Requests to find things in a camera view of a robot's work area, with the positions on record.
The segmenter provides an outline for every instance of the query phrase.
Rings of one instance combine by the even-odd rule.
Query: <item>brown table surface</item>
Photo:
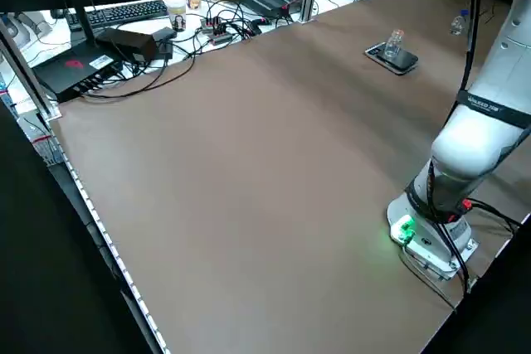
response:
[[[455,97],[465,37],[449,27],[468,1],[364,0],[200,56],[148,94],[61,106],[53,129],[172,352],[424,347],[450,309],[401,263],[385,210]],[[491,3],[476,65],[507,13],[485,24]],[[395,27],[420,57],[403,77],[363,55]],[[519,219],[529,144],[476,195]],[[470,223],[482,274],[507,234]],[[460,297],[457,279],[444,288]]]

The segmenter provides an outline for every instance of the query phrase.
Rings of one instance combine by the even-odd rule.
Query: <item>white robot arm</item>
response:
[[[431,159],[387,209],[391,237],[404,244],[404,223],[415,222],[408,250],[449,279],[460,268],[441,236],[444,223],[464,261],[477,243],[460,206],[531,130],[531,0],[513,0],[487,60],[431,146]],[[428,182],[432,181],[432,201]],[[430,205],[446,220],[433,220]]]

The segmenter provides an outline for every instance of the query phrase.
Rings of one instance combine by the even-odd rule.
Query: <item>black phone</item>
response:
[[[418,57],[405,49],[400,49],[398,54],[392,59],[388,59],[383,55],[386,43],[378,43],[377,45],[369,47],[365,51],[365,56],[378,64],[385,66],[391,72],[397,75],[404,75],[410,70],[413,70],[418,65]]]

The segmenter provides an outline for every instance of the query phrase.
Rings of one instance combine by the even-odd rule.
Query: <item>plastic bottle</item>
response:
[[[465,31],[468,25],[466,16],[468,16],[468,10],[461,10],[461,14],[451,22],[450,33],[452,35],[460,35]]]
[[[404,31],[402,29],[395,29],[385,45],[383,56],[389,60],[395,58],[402,46],[402,38],[404,37]]]
[[[172,28],[177,32],[186,29],[186,0],[165,0]]]

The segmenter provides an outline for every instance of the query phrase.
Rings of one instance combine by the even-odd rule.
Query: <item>keyboard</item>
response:
[[[167,15],[168,9],[162,0],[150,0],[87,12],[90,25],[93,28],[111,27],[113,25],[143,21]],[[68,22],[68,27],[71,32],[82,30],[77,14],[66,14],[66,22]]]

